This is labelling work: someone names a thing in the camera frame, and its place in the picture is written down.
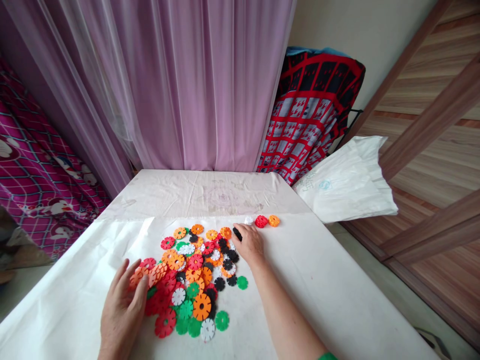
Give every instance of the wood grain panel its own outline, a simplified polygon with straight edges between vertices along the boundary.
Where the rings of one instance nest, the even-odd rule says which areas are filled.
[[[476,106],[472,107],[464,116],[464,119],[471,119],[471,120],[480,120],[480,103]]]
[[[480,15],[436,27],[376,110],[421,114],[478,52]]]
[[[446,13],[447,9],[450,7],[451,4],[452,0],[438,0],[436,2],[435,6],[432,8],[425,21],[421,25],[420,29],[418,29],[418,31],[415,33],[410,43],[408,43],[405,50],[403,50],[403,52],[401,53],[395,65],[391,68],[385,80],[383,80],[378,90],[368,102],[363,113],[350,128],[348,134],[344,136],[343,140],[338,146],[339,148],[341,148],[357,134],[359,129],[370,117],[372,112],[376,109],[384,95],[387,93],[395,80],[397,80],[398,76],[404,70],[407,63],[420,48],[427,36],[433,31],[433,29],[435,28],[441,17]]]
[[[480,239],[480,215],[452,226],[417,245],[399,252],[395,255],[395,258],[404,265],[414,264],[422,259],[450,251],[478,239]]]
[[[412,124],[416,115],[405,115],[393,112],[374,111],[370,118],[358,131],[358,136],[384,136],[388,137],[380,148],[382,154],[390,147],[399,136]]]
[[[460,246],[411,266],[414,273],[458,314],[480,331],[480,254]]]
[[[480,214],[480,190],[427,217],[388,240],[380,248],[390,256]]]
[[[475,14],[480,14],[480,1],[455,0],[440,18],[438,23],[445,24]]]
[[[389,181],[480,101],[480,52],[380,157]]]
[[[398,206],[396,216],[375,216],[349,221],[358,232],[380,248],[389,239],[431,217],[438,210],[414,196],[398,193],[395,188],[393,200]]]
[[[472,129],[480,129],[480,121],[477,120],[460,119],[455,125]]]
[[[480,128],[452,126],[390,184],[442,209],[480,189]]]
[[[437,293],[426,286],[412,271],[403,266],[394,257],[389,258],[385,265],[402,279],[418,296],[431,306],[447,323],[480,352],[480,332],[470,325],[465,318],[451,308]]]

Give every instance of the pink fabric with cartoon print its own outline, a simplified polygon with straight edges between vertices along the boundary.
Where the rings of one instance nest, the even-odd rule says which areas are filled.
[[[0,205],[57,260],[109,202],[0,58]]]

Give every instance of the purple curtain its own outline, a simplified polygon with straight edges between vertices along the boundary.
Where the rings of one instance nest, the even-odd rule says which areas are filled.
[[[295,4],[6,1],[113,195],[125,155],[137,169],[255,170]]]

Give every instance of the white plastic bag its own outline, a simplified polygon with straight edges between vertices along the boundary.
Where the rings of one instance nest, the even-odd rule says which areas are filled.
[[[294,186],[323,223],[396,215],[392,189],[382,177],[382,136],[354,136]]]

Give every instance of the table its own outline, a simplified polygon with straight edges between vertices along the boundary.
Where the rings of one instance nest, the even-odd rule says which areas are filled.
[[[294,301],[339,359],[437,359],[325,226],[276,173],[142,170],[0,324],[0,359],[96,359],[100,316],[124,258],[159,259],[174,229],[232,227],[246,215],[277,215],[259,231],[265,252]],[[144,319],[132,359],[276,359],[260,296],[247,263],[218,310],[227,331],[165,339]]]

